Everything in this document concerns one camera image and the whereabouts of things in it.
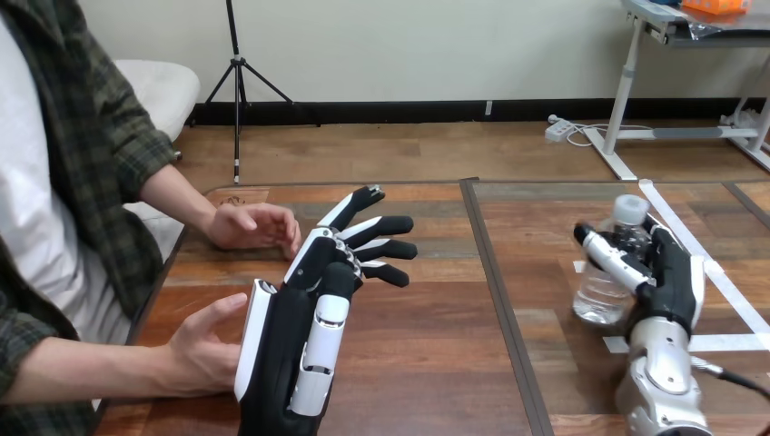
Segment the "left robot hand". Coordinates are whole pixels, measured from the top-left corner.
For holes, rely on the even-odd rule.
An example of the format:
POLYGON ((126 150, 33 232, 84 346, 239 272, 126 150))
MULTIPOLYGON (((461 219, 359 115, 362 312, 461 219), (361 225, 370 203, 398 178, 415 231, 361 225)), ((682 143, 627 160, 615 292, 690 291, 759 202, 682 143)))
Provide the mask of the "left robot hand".
POLYGON ((254 281, 233 385, 239 434, 317 434, 354 293, 366 278, 409 285, 386 261, 417 256, 415 244, 397 238, 412 218, 352 221, 384 196, 378 185, 348 194, 309 232, 279 285, 254 281))

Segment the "person's hand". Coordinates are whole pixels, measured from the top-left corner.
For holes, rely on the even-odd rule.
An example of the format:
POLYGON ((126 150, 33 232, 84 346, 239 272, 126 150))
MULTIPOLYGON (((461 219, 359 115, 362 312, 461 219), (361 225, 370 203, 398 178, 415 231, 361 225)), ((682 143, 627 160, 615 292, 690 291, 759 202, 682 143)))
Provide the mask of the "person's hand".
POLYGON ((218 248, 280 248, 288 260, 296 256, 302 241, 294 213, 270 203, 224 204, 215 211, 203 231, 218 248))
POLYGON ((241 346, 223 342, 214 328, 240 313, 244 293, 221 298, 188 316, 172 338, 159 347, 159 393, 192 398, 231 391, 241 346))

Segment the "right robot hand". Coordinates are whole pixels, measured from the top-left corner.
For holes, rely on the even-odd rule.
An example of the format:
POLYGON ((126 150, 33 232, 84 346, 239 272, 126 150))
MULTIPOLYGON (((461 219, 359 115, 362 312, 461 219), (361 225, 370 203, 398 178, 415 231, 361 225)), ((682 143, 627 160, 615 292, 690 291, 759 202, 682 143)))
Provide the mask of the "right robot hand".
POLYGON ((634 327, 648 318, 662 318, 692 335, 705 298, 703 258, 683 249, 671 230, 652 214, 641 223, 651 237, 645 260, 627 253, 587 223, 576 223, 574 238, 589 262, 608 273, 636 297, 624 321, 629 339, 634 327))

